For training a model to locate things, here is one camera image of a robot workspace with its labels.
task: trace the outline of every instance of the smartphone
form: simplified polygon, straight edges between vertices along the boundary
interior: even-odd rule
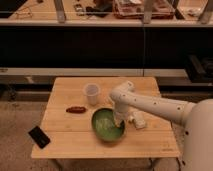
[[[78,16],[83,16],[85,15],[85,11],[84,11],[84,8],[81,4],[75,4],[74,5],[74,9],[75,9],[75,12]]]
[[[44,148],[47,144],[50,143],[49,137],[38,126],[33,128],[29,132],[29,135],[40,148]]]

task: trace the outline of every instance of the floor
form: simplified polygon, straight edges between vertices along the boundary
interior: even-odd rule
[[[33,141],[28,135],[34,126],[39,125],[49,92],[11,92],[2,91],[0,98],[0,171],[56,171],[49,160],[32,159],[30,157]],[[171,96],[184,99],[186,96]],[[174,133],[182,151],[183,129],[173,124]],[[150,164],[148,159],[116,159],[116,160],[59,160],[66,171],[143,171],[141,167]],[[159,162],[155,171],[178,171],[181,157],[176,160],[166,158]]]

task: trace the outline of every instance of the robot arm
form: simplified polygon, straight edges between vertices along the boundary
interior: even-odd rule
[[[213,168],[213,100],[197,104],[187,101],[142,96],[133,93],[127,81],[115,87],[110,97],[115,102],[115,118],[126,119],[129,106],[149,112],[185,127],[182,171],[210,171]]]
[[[123,119],[125,119],[128,106],[132,106],[185,126],[187,116],[195,106],[194,103],[187,101],[138,95],[133,93],[133,90],[134,85],[127,81],[111,91],[110,97],[115,102],[115,116],[123,115]]]

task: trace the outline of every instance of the sausage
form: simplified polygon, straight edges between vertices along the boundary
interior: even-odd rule
[[[83,106],[72,106],[66,109],[68,113],[84,113],[86,112],[86,108]]]

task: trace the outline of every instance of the paper cup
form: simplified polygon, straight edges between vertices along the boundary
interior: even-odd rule
[[[90,105],[94,106],[98,103],[98,95],[100,93],[100,88],[98,84],[95,83],[86,84],[84,86],[83,91]]]

